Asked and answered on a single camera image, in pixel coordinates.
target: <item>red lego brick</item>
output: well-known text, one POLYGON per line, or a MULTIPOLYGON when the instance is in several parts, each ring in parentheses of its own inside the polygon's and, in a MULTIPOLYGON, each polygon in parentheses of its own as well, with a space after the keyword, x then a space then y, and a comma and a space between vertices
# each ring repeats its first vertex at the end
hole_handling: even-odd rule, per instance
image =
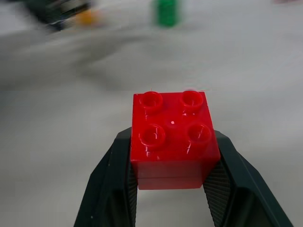
MULTIPOLYGON (((158 178, 198 178, 203 182, 220 159, 204 92, 146 92, 134 95, 131 163, 140 185, 158 178)), ((165 188, 188 188, 189 182, 168 180, 165 188)))

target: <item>lego brick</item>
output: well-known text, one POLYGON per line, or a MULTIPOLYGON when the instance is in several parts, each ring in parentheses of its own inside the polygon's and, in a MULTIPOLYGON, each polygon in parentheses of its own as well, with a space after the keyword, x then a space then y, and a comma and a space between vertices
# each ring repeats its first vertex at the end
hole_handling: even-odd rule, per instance
POLYGON ((204 92, 134 95, 131 163, 136 177, 200 177, 220 160, 204 92))
POLYGON ((166 190, 166 189, 193 189, 201 188, 201 177, 173 177, 173 178, 139 178, 140 190, 166 190))

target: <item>green object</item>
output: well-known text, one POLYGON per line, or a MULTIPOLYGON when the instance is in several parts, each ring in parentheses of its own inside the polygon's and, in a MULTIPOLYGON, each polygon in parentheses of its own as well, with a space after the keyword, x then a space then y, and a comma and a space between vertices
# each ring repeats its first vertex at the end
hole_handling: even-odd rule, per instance
POLYGON ((157 24, 173 27, 179 22, 178 0, 155 0, 157 24))

